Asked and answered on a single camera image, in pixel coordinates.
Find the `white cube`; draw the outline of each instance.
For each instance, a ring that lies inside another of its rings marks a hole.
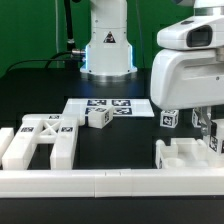
[[[89,112],[89,127],[103,128],[113,120],[114,106],[100,106]]]
[[[211,148],[218,155],[224,154],[224,139],[215,136],[210,136],[209,148]]]
[[[179,110],[163,110],[160,116],[160,126],[175,128],[178,124]]]
[[[200,128],[201,127],[201,122],[200,122],[199,117],[196,114],[194,109],[193,109],[193,112],[192,112],[192,124],[195,128]]]

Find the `white robot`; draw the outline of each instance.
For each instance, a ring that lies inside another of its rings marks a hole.
[[[153,63],[151,99],[163,110],[195,108],[207,145],[204,159],[209,154],[211,164],[223,167],[224,120],[211,121],[210,113],[211,106],[224,104],[224,0],[173,1],[194,5],[194,16],[158,33],[158,44],[165,49]]]
[[[86,46],[84,78],[119,81],[132,77],[132,46],[127,41],[127,1],[90,0],[92,38]]]

